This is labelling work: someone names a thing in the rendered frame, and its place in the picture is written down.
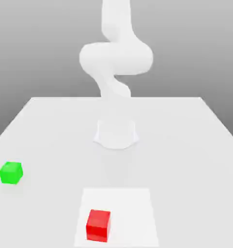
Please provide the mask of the small red cube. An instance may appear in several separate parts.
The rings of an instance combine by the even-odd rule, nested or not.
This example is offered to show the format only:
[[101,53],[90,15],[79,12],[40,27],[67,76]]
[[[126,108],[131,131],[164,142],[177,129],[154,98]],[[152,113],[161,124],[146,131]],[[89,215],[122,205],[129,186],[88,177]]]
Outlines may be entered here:
[[111,212],[91,209],[86,223],[87,240],[106,243],[109,238]]

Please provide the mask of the small green cube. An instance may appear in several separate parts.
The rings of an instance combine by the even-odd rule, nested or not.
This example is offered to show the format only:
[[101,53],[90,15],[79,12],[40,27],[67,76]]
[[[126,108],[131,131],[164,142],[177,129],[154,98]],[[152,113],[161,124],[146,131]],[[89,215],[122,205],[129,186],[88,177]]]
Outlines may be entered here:
[[20,162],[7,161],[0,168],[0,179],[3,184],[16,185],[23,176],[23,169]]

